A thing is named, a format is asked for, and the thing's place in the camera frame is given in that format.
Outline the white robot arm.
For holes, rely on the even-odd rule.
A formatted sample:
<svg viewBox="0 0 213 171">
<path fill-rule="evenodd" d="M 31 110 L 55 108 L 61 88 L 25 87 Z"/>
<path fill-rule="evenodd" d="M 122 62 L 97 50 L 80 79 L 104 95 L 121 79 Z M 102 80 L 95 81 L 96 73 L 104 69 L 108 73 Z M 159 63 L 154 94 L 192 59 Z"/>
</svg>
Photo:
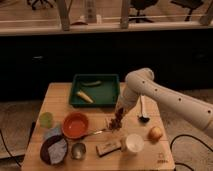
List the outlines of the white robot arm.
<svg viewBox="0 0 213 171">
<path fill-rule="evenodd" d="M 140 95 L 163 103 L 194 127 L 213 138 L 213 104 L 184 95 L 154 82 L 154 73 L 150 68 L 142 68 L 128 73 L 126 86 L 116 104 L 116 121 L 122 118 L 135 105 Z"/>
</svg>

